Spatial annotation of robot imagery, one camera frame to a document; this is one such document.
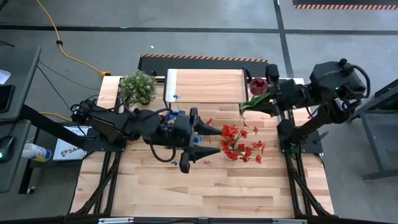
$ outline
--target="black and orange striped tape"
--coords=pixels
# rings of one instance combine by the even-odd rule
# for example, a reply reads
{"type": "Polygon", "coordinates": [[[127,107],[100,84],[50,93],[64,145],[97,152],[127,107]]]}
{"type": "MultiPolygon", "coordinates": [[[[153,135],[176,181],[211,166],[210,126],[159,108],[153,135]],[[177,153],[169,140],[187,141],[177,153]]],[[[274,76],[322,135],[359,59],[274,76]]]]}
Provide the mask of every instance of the black and orange striped tape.
{"type": "Polygon", "coordinates": [[[351,9],[351,10],[396,10],[396,5],[331,5],[331,4],[298,4],[296,9],[351,9]]]}
{"type": "Polygon", "coordinates": [[[266,59],[257,59],[257,58],[233,58],[233,57],[162,55],[162,54],[142,54],[141,57],[186,58],[186,59],[205,59],[205,60],[230,60],[230,61],[240,61],[240,62],[267,62],[268,61],[266,59]]]}

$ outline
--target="green plant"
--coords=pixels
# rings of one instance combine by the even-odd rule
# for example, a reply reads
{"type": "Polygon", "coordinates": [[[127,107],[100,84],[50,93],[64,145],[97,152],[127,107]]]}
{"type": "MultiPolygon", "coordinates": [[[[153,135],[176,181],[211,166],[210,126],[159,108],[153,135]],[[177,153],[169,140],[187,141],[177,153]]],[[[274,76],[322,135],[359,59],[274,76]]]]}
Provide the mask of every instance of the green plant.
{"type": "Polygon", "coordinates": [[[133,74],[127,75],[119,86],[119,91],[123,96],[129,98],[130,104],[140,103],[148,105],[155,99],[156,80],[154,77],[146,75],[140,70],[136,70],[133,74]]]}

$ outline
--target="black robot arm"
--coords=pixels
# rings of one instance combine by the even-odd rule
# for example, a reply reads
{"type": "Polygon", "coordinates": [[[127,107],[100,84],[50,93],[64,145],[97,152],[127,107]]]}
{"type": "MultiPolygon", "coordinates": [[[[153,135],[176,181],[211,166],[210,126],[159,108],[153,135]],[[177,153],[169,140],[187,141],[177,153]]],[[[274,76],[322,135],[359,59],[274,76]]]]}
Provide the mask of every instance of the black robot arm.
{"type": "Polygon", "coordinates": [[[171,122],[151,110],[135,109],[116,113],[97,106],[96,100],[85,100],[74,106],[71,118],[78,124],[92,127],[85,140],[86,151],[123,151],[126,140],[135,141],[142,137],[161,162],[173,161],[176,150],[182,149],[180,170],[183,173],[189,172],[189,161],[195,163],[198,159],[220,152],[218,148],[202,147],[194,143],[195,133],[221,134],[219,129],[206,125],[200,119],[197,108],[192,108],[189,115],[184,111],[174,111],[173,116],[175,119],[171,122]],[[171,147],[172,157],[161,159],[156,154],[154,145],[171,147]]]}
{"type": "Polygon", "coordinates": [[[287,110],[319,106],[317,114],[300,127],[293,128],[290,123],[281,121],[279,136],[287,145],[306,140],[310,133],[324,124],[345,122],[361,104],[361,99],[370,94],[370,80],[366,72],[357,65],[347,63],[345,59],[315,65],[308,85],[296,84],[294,79],[280,81],[277,65],[267,66],[266,78],[273,102],[259,103],[254,109],[247,110],[274,116],[287,110]],[[355,69],[364,75],[366,86],[355,69]]]}

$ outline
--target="red artificial flower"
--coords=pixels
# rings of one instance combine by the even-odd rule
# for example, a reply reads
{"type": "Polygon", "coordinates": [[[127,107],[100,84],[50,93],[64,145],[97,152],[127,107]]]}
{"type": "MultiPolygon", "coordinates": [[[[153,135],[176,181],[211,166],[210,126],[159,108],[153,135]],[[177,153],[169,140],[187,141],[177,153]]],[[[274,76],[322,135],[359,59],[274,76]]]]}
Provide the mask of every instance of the red artificial flower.
{"type": "Polygon", "coordinates": [[[236,151],[232,151],[228,156],[228,158],[232,159],[233,161],[238,160],[238,153],[236,151]]]}
{"type": "Polygon", "coordinates": [[[240,157],[241,160],[243,160],[243,162],[249,162],[250,158],[248,157],[240,157]]]}
{"type": "Polygon", "coordinates": [[[228,139],[228,144],[230,145],[230,146],[232,146],[233,144],[235,144],[236,143],[236,139],[234,139],[234,138],[229,138],[228,139]]]}
{"type": "Polygon", "coordinates": [[[259,146],[256,142],[252,142],[251,145],[252,145],[253,147],[255,147],[256,149],[259,149],[259,148],[260,148],[260,146],[259,146]]]}
{"type": "Polygon", "coordinates": [[[238,150],[239,151],[244,151],[244,144],[238,144],[238,150]]]}
{"type": "Polygon", "coordinates": [[[239,129],[234,125],[231,126],[231,132],[232,134],[238,134],[239,133],[239,129]]]}
{"type": "Polygon", "coordinates": [[[226,154],[226,156],[229,157],[231,155],[231,153],[232,153],[232,150],[231,149],[225,149],[224,153],[226,154]]]}
{"type": "Polygon", "coordinates": [[[246,149],[246,152],[244,153],[244,156],[245,157],[249,157],[249,156],[251,156],[251,154],[252,154],[252,150],[251,150],[251,148],[249,148],[249,149],[246,149]]]}
{"type": "Polygon", "coordinates": [[[242,137],[246,139],[248,137],[248,132],[245,130],[241,130],[242,137]]]}
{"type": "Polygon", "coordinates": [[[223,136],[224,138],[228,138],[228,139],[234,139],[235,134],[238,134],[238,133],[239,133],[239,130],[235,125],[232,125],[232,126],[224,125],[223,129],[221,130],[221,136],[223,136]]]}
{"type": "Polygon", "coordinates": [[[264,149],[266,148],[266,143],[265,142],[261,142],[261,140],[259,140],[258,144],[261,147],[261,155],[264,153],[264,149]]]}
{"type": "Polygon", "coordinates": [[[260,155],[257,155],[257,156],[256,156],[256,162],[257,162],[258,164],[261,164],[261,156],[260,156],[260,155]]]}
{"type": "Polygon", "coordinates": [[[225,140],[221,140],[221,141],[220,141],[220,145],[221,145],[221,148],[223,149],[223,151],[224,151],[225,149],[229,148],[229,142],[227,142],[227,141],[225,141],[225,140]]]}
{"type": "Polygon", "coordinates": [[[213,122],[213,118],[210,118],[210,120],[208,120],[208,121],[206,122],[206,125],[211,125],[211,122],[213,122]]]}
{"type": "Polygon", "coordinates": [[[253,147],[255,147],[256,149],[260,149],[261,148],[261,154],[264,152],[264,149],[266,148],[266,143],[265,142],[261,142],[261,140],[259,142],[253,142],[251,145],[253,147]]]}

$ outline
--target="flower bouquet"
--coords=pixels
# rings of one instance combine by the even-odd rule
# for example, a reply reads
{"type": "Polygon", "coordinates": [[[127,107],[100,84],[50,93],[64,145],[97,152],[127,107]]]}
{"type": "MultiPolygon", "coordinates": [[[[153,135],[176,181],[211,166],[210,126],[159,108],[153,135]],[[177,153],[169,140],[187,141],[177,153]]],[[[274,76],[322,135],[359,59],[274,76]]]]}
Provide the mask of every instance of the flower bouquet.
{"type": "Polygon", "coordinates": [[[224,125],[221,137],[223,139],[220,141],[221,149],[226,154],[226,156],[232,161],[236,161],[241,159],[243,162],[249,162],[253,160],[258,164],[261,164],[261,156],[258,154],[255,157],[252,157],[253,151],[261,151],[261,154],[264,152],[266,147],[266,143],[261,140],[258,142],[252,142],[250,146],[245,145],[244,143],[238,144],[238,141],[241,138],[246,139],[249,133],[255,133],[259,131],[255,126],[254,129],[250,132],[247,132],[245,128],[249,126],[246,123],[243,123],[243,127],[239,130],[235,125],[228,126],[224,125]]]}

